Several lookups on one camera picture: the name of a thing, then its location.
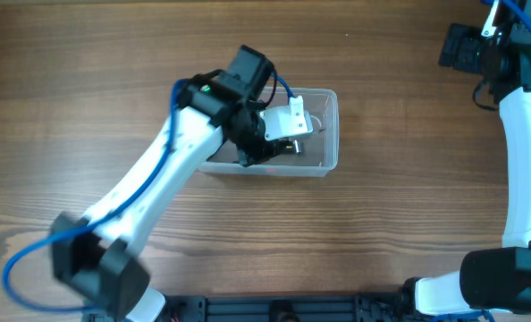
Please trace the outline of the silver L-shaped socket wrench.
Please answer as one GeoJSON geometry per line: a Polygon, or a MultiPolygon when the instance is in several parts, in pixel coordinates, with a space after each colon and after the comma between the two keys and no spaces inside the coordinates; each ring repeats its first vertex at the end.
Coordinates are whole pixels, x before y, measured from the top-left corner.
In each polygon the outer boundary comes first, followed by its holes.
{"type": "Polygon", "coordinates": [[[294,154],[301,154],[303,152],[302,142],[299,140],[293,140],[291,142],[291,151],[294,154]]]}

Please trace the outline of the black red handled screwdriver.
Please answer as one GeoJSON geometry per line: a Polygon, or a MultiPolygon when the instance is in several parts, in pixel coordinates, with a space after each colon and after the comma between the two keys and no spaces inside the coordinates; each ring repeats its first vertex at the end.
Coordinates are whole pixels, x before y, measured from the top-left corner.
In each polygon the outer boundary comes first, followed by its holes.
{"type": "Polygon", "coordinates": [[[264,167],[263,171],[266,174],[276,174],[278,172],[278,170],[274,167],[264,167]]]}

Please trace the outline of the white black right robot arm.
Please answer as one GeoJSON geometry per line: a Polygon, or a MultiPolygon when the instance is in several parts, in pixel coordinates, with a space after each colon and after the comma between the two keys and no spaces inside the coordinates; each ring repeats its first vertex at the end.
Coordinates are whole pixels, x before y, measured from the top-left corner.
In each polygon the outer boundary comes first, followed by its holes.
{"type": "Polygon", "coordinates": [[[439,64],[479,74],[493,96],[508,159],[508,214],[501,247],[469,252],[460,268],[407,282],[401,314],[432,321],[531,315],[531,0],[490,2],[483,28],[453,23],[439,64]]]}

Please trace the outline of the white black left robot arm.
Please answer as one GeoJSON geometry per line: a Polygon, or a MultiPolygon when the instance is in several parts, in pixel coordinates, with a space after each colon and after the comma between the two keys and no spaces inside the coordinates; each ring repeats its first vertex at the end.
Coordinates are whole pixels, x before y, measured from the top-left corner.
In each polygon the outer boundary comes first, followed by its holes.
{"type": "Polygon", "coordinates": [[[282,152],[283,142],[269,139],[259,115],[268,105],[259,97],[276,79],[269,59],[241,46],[226,69],[178,80],[164,128],[110,196],[79,219],[55,219],[53,274],[87,300],[86,311],[115,321],[158,319],[165,298],[150,288],[139,254],[174,195],[226,141],[243,167],[282,152]]]}

